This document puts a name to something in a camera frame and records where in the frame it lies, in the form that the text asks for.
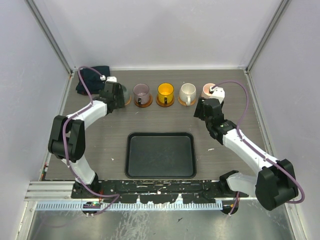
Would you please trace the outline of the purple mug black handle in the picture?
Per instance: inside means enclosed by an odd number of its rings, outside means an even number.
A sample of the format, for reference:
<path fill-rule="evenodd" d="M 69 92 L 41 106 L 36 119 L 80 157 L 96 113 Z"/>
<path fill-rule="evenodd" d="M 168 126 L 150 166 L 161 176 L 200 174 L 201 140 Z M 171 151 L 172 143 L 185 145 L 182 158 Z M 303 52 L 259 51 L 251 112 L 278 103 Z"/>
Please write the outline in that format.
<path fill-rule="evenodd" d="M 133 88 L 134 101 L 139 105 L 147 104 L 150 100 L 149 86 L 144 83 L 139 83 Z"/>

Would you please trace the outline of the grey stoneware mug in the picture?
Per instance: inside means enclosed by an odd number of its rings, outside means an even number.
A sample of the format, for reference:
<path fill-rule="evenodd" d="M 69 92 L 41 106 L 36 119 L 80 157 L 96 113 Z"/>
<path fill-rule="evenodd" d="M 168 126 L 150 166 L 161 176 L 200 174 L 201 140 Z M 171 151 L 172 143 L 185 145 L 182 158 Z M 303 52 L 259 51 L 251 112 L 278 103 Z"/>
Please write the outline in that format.
<path fill-rule="evenodd" d="M 123 91 L 124 103 L 127 104 L 127 102 L 130 101 L 131 96 L 130 96 L 128 89 L 123 84 L 121 86 L 122 86 L 122 91 Z"/>

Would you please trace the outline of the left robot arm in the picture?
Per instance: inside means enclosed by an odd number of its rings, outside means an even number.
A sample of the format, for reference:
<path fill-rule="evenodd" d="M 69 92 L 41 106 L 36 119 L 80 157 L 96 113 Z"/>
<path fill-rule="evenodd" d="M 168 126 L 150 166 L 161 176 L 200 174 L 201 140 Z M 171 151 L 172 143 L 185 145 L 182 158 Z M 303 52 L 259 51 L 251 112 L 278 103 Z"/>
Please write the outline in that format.
<path fill-rule="evenodd" d="M 85 157 L 86 129 L 94 122 L 125 107 L 123 86 L 118 82 L 106 81 L 87 106 L 67 116 L 57 115 L 52 122 L 48 151 L 61 159 L 70 169 L 75 181 L 81 185 L 88 198 L 100 193 L 98 175 L 89 166 Z"/>

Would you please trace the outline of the white speckled mug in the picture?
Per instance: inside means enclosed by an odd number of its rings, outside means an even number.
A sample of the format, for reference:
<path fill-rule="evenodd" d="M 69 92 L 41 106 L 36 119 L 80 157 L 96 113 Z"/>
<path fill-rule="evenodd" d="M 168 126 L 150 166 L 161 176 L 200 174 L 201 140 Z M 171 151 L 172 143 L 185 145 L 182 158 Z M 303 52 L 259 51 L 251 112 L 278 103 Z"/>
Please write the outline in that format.
<path fill-rule="evenodd" d="M 183 102 L 186 102 L 187 105 L 190 105 L 191 101 L 196 98 L 196 95 L 196 87 L 191 83 L 185 83 L 181 86 L 178 97 L 180 97 Z"/>

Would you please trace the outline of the yellow mug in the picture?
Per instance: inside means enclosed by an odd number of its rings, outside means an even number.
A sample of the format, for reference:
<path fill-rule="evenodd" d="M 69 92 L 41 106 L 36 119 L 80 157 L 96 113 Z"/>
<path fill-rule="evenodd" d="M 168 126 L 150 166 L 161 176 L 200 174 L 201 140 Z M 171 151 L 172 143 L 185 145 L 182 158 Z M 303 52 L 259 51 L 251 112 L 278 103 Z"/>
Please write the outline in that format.
<path fill-rule="evenodd" d="M 158 86 L 157 99 L 161 104 L 168 105 L 174 99 L 174 86 L 170 83 L 161 83 Z"/>

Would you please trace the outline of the woven rattan coaster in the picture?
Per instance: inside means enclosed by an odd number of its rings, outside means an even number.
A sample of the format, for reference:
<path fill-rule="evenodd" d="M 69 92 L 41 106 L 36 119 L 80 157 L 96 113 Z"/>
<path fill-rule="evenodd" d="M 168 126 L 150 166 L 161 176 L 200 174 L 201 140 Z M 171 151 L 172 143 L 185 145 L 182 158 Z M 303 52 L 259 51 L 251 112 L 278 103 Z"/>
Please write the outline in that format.
<path fill-rule="evenodd" d="M 187 106 L 187 107 L 192 106 L 192 105 L 194 105 L 194 104 L 196 103 L 196 101 L 197 101 L 197 100 L 194 99 L 193 101 L 190 102 L 190 105 L 187 105 L 187 103 L 184 102 L 184 101 L 182 101 L 182 100 L 180 99 L 180 97 L 178 96 L 178 102 L 179 102 L 181 105 L 183 105 L 183 106 Z"/>

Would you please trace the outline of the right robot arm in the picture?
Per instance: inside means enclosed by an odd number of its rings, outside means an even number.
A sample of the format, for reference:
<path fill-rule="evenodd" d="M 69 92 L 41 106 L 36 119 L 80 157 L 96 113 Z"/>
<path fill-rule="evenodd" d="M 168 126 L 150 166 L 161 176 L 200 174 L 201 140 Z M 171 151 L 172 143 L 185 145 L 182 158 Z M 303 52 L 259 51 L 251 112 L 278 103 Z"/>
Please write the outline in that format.
<path fill-rule="evenodd" d="M 209 135 L 239 156 L 255 174 L 233 170 L 221 175 L 219 191 L 223 196 L 241 192 L 257 198 L 271 211 L 299 195 L 293 164 L 287 159 L 278 160 L 250 141 L 235 123 L 225 119 L 218 99 L 199 97 L 194 117 L 204 121 Z"/>

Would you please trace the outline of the dark wooden coaster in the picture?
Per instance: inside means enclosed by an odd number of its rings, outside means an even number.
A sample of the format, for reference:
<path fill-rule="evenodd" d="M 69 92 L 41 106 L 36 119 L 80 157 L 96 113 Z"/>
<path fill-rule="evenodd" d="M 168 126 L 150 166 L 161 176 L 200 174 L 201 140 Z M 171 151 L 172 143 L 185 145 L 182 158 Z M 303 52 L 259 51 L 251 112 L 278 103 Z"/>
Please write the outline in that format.
<path fill-rule="evenodd" d="M 172 106 L 172 105 L 174 104 L 174 102 L 175 102 L 175 99 L 173 98 L 170 103 L 162 103 L 162 102 L 160 102 L 159 97 L 156 96 L 156 103 L 157 103 L 160 107 L 163 107 L 163 108 L 170 107 L 170 106 Z"/>
<path fill-rule="evenodd" d="M 148 99 L 147 102 L 143 103 L 143 100 L 144 100 L 144 99 L 143 99 L 142 97 L 138 97 L 137 100 L 134 100 L 134 104 L 135 104 L 137 107 L 139 107 L 139 108 L 147 108 L 147 107 L 149 107 L 149 106 L 152 104 L 152 102 L 153 102 L 153 97 L 152 97 L 152 95 L 150 94 L 150 95 L 149 95 L 149 99 Z"/>

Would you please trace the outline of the pink ceramic mug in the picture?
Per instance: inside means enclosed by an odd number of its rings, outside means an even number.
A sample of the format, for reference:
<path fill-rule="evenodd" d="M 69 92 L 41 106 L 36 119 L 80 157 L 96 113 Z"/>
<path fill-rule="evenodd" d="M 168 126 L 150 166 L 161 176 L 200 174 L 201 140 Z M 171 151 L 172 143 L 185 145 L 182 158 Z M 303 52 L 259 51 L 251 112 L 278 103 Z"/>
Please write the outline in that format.
<path fill-rule="evenodd" d="M 211 87 L 214 87 L 214 86 L 215 86 L 214 83 L 206 83 L 202 87 L 201 97 L 203 97 L 205 99 L 209 99 L 210 96 L 212 95 L 212 93 L 210 93 L 210 89 L 211 89 Z"/>

